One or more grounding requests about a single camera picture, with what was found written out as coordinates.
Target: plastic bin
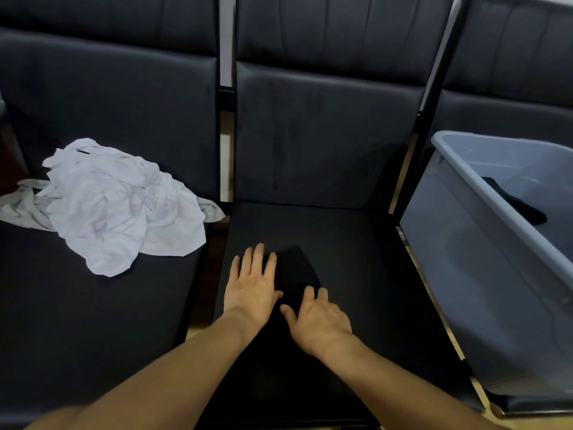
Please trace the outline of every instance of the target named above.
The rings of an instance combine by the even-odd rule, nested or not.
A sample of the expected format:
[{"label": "plastic bin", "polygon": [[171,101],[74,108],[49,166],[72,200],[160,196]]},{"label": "plastic bin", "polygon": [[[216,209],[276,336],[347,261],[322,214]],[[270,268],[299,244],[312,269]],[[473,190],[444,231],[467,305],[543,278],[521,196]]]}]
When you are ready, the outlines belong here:
[{"label": "plastic bin", "polygon": [[475,376],[496,394],[573,398],[573,150],[449,131],[432,143],[401,227]]}]

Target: white cloth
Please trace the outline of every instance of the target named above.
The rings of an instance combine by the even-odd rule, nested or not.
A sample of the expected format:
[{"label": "white cloth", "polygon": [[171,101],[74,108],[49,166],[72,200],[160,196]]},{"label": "white cloth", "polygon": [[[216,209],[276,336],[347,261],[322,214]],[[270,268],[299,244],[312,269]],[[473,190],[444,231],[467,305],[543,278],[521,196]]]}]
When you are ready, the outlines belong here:
[{"label": "white cloth", "polygon": [[58,232],[95,274],[120,274],[139,252],[185,256],[206,242],[203,222],[224,217],[156,163],[92,139],[56,150],[44,166],[50,182],[21,181],[0,197],[0,219]]}]

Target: padded backrest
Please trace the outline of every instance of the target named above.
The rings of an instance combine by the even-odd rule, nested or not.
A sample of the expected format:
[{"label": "padded backrest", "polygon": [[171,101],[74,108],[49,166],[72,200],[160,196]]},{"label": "padded backrest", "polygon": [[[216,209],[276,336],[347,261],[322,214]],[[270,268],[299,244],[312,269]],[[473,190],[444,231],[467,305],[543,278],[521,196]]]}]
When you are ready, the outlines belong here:
[{"label": "padded backrest", "polygon": [[0,90],[33,176],[81,137],[218,200],[217,0],[0,0]]},{"label": "padded backrest", "polygon": [[430,137],[442,129],[573,146],[573,7],[469,0]]},{"label": "padded backrest", "polygon": [[237,0],[235,200],[389,203],[453,0]]}]

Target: person's right hand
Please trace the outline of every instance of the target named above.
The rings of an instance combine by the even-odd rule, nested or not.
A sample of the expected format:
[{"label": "person's right hand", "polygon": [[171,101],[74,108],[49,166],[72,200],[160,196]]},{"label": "person's right hand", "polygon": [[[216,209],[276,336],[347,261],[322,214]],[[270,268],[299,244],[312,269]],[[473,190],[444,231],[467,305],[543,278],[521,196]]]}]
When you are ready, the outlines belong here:
[{"label": "person's right hand", "polygon": [[319,360],[329,353],[330,347],[352,336],[350,320],[337,305],[329,303],[325,288],[319,289],[316,299],[315,290],[312,287],[305,288],[298,318],[288,305],[281,305],[280,310],[295,342]]}]

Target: bare skin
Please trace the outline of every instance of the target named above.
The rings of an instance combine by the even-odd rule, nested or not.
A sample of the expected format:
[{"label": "bare skin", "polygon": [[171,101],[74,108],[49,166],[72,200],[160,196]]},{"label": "bare skin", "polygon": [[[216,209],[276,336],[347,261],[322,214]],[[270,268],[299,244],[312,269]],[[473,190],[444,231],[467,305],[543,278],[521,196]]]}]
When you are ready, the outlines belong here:
[{"label": "bare skin", "polygon": [[[233,362],[267,323],[282,297],[276,255],[262,270],[264,246],[235,257],[221,316],[89,406],[51,412],[30,430],[178,430],[195,427]],[[298,318],[281,306],[292,337],[344,380],[386,430],[492,430],[499,427],[424,380],[385,360],[352,334],[350,321],[307,287]]]}]

